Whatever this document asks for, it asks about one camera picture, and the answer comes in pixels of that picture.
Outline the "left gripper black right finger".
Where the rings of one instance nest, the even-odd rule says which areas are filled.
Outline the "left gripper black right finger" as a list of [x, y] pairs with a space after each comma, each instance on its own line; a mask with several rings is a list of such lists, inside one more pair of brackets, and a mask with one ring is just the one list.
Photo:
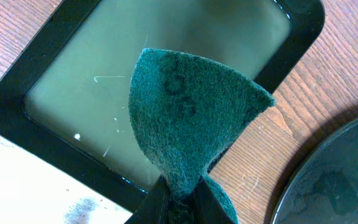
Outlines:
[[197, 224], [234, 224], [203, 177], [193, 191], [193, 206]]

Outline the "green and yellow sponge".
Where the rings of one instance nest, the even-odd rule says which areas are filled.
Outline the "green and yellow sponge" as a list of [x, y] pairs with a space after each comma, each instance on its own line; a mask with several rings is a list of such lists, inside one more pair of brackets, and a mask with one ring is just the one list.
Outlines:
[[208, 167], [274, 104], [267, 90], [219, 62], [144, 49], [131, 77], [128, 110], [140, 150], [164, 176], [172, 198], [183, 200], [204, 177], [236, 221], [231, 199], [208, 177]]

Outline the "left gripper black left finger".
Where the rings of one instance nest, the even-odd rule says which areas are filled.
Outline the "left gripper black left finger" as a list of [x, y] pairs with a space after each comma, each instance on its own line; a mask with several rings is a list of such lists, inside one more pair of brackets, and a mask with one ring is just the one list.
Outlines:
[[165, 178], [160, 176], [125, 224], [167, 224], [169, 204], [170, 189]]

